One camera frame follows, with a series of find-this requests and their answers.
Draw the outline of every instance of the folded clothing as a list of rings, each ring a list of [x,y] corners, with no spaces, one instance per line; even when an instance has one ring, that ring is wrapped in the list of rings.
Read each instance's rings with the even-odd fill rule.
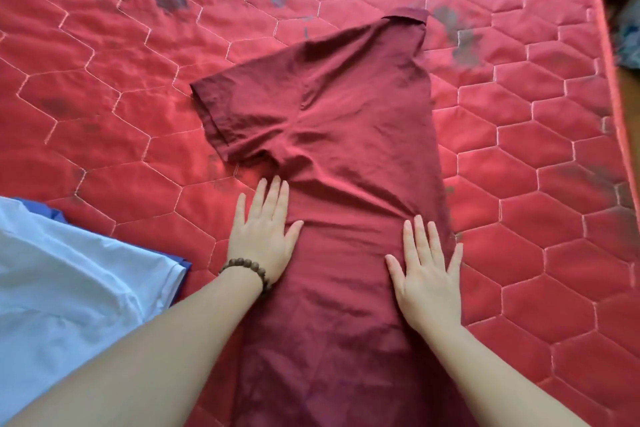
[[[0,424],[167,309],[185,273],[0,197]]]

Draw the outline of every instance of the hexagonal stitching pattern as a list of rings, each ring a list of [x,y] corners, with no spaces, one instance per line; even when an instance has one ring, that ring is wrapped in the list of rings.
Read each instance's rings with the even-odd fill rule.
[[[188,294],[212,280],[223,260],[228,211],[233,205],[230,196],[251,194],[264,172],[260,165],[228,166],[214,151],[205,151],[202,126],[189,104],[188,82],[283,44],[379,17],[398,0],[11,1],[0,8],[0,64],[8,68],[0,74],[0,83],[13,92],[9,115],[33,119],[24,124],[37,125],[38,131],[32,133],[31,141],[17,137],[0,141],[0,164],[19,170],[0,182],[0,191],[20,194],[22,190],[31,194],[26,197],[62,208],[85,227],[144,246],[154,246],[147,225],[161,227],[161,235],[194,230],[191,248],[176,245],[165,250],[193,253],[187,257],[194,261],[195,270],[188,278]],[[551,378],[552,393],[557,391],[577,411],[581,410],[576,398],[587,396],[590,411],[602,411],[599,418],[616,415],[617,406],[610,398],[594,398],[564,370],[561,381],[552,368],[564,344],[572,339],[587,341],[590,331],[599,330],[601,311],[606,313],[604,320],[610,321],[615,316],[610,311],[618,303],[618,307],[638,307],[637,300],[625,300],[639,286],[634,267],[638,237],[632,213],[623,207],[629,204],[619,184],[620,156],[613,156],[616,162],[611,165],[597,158],[616,143],[605,128],[611,102],[597,62],[600,52],[589,46],[596,33],[593,18],[579,0],[402,1],[429,8],[433,14],[424,57],[427,68],[437,75],[432,96],[435,120],[446,122],[438,129],[438,138],[445,177],[456,183],[446,189],[452,216],[468,218],[460,220],[457,237],[464,242],[468,234],[471,247],[468,266],[473,274],[467,273],[463,290],[471,301],[465,315],[474,319],[472,330],[482,331],[480,337],[489,338],[489,344],[493,344],[491,331],[498,326],[507,327],[518,341],[530,338],[537,361],[544,364],[547,355],[551,361],[541,367],[542,373],[529,368],[531,378]],[[42,10],[27,10],[36,6]],[[22,17],[22,26],[16,24],[16,17]],[[526,24],[515,28],[507,21]],[[590,37],[587,42],[583,34]],[[440,40],[429,42],[435,37]],[[565,109],[573,108],[575,113],[569,116],[577,124],[588,125],[586,130],[571,131],[552,123],[553,117],[562,117],[553,108],[562,101],[569,102]],[[496,111],[501,103],[504,108]],[[527,106],[531,116],[524,111]],[[472,122],[479,126],[467,128]],[[529,139],[525,145],[517,142],[518,126],[530,130],[523,134]],[[9,130],[6,135],[18,135],[15,129]],[[544,150],[549,139],[558,148],[533,158],[534,149]],[[95,147],[83,151],[82,142]],[[107,147],[113,152],[105,153]],[[201,155],[189,160],[188,150],[193,148]],[[583,149],[596,157],[589,158]],[[486,165],[474,167],[474,162]],[[579,180],[578,191],[563,188],[563,173],[567,182]],[[60,185],[44,192],[38,183],[40,175],[51,176]],[[116,176],[123,182],[114,181]],[[162,189],[157,199],[148,196],[150,186]],[[127,209],[120,210],[123,187],[129,199]],[[488,208],[474,208],[465,199],[466,192],[485,196],[480,202]],[[198,206],[203,199],[210,201],[209,208]],[[518,216],[513,213],[519,203],[539,204],[536,212],[543,218],[547,212],[568,217],[567,228],[550,234],[528,229],[522,216],[512,223],[510,217]],[[212,223],[212,214],[224,219]],[[581,230],[576,228],[580,220]],[[465,223],[474,228],[465,228]],[[605,243],[607,236],[600,233],[612,226],[621,237]],[[483,236],[503,237],[513,253],[538,250],[534,255],[541,253],[543,263],[531,256],[520,270],[492,270],[483,261],[482,247],[487,246]],[[575,264],[561,267],[557,257],[564,250],[569,258],[579,257],[584,250],[596,252],[581,275]],[[503,259],[496,256],[496,260],[502,263]],[[598,277],[607,274],[607,267],[612,268],[612,277],[598,289]],[[540,318],[527,308],[540,300],[540,291],[579,303],[581,322],[572,325],[571,317],[564,316],[555,328],[541,331],[536,324]],[[619,328],[606,324],[602,334],[608,338],[608,348],[621,351],[619,356],[637,359],[637,343]],[[560,341],[559,348],[554,346],[550,354],[541,350],[548,346],[540,344],[555,340]],[[228,410],[212,408],[215,415],[201,402],[191,424],[216,418],[228,422]]]

